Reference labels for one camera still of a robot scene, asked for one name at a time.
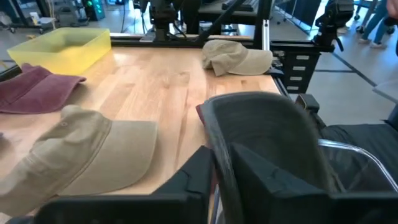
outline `red cap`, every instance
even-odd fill
[[[0,112],[38,114],[63,107],[73,89],[86,78],[54,75],[40,66],[22,65],[22,74],[0,82]]]

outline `wooden tabletop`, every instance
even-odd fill
[[[149,194],[170,178],[203,144],[195,106],[211,96],[238,91],[278,93],[271,76],[215,77],[201,67],[200,49],[113,48],[84,74],[67,104],[102,112],[109,119],[151,120],[159,132],[152,164],[134,185],[109,194]],[[0,177],[28,153],[60,113],[1,114]]]

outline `yellow plastic bin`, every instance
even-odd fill
[[[10,57],[52,73],[80,75],[111,49],[109,29],[59,28],[8,49]]]

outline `beige baseball cap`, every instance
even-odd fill
[[[269,50],[249,50],[229,40],[211,40],[203,46],[203,68],[213,68],[216,76],[262,75],[270,69],[272,59]]]
[[[61,121],[0,181],[0,212],[25,215],[55,195],[127,187],[147,172],[156,135],[152,121],[111,121],[99,112],[66,106]]]

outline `floor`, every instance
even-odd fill
[[[106,7],[106,18],[99,22],[91,22],[89,26],[106,27],[111,32],[124,31],[138,34],[143,33],[145,27],[150,28],[148,13],[144,14],[145,25],[143,25],[138,10],[133,10],[131,5],[127,5],[126,9],[123,28],[122,6]],[[366,9],[362,9],[362,17],[365,13]],[[308,27],[299,29],[299,26],[290,21],[277,25],[277,21],[281,19],[281,16],[276,13],[271,21],[271,39],[305,40],[311,39],[317,33],[316,29],[308,31]],[[380,82],[398,78],[398,63],[395,55],[398,32],[385,37],[389,45],[386,50],[374,50],[357,44],[358,35],[355,33],[355,27],[360,23],[361,20],[348,23],[351,29],[340,37],[345,48],[344,52],[336,49],[332,54],[322,54],[311,79],[307,93],[313,94],[320,103],[319,114],[326,124],[381,123],[381,120],[386,119],[395,106],[389,100],[374,93],[372,88]],[[238,25],[238,27],[242,35],[254,33],[252,26]],[[26,41],[27,34],[35,33],[36,30],[19,29],[16,34],[0,30],[0,60],[4,60],[8,67],[12,66],[13,62],[6,50]]]

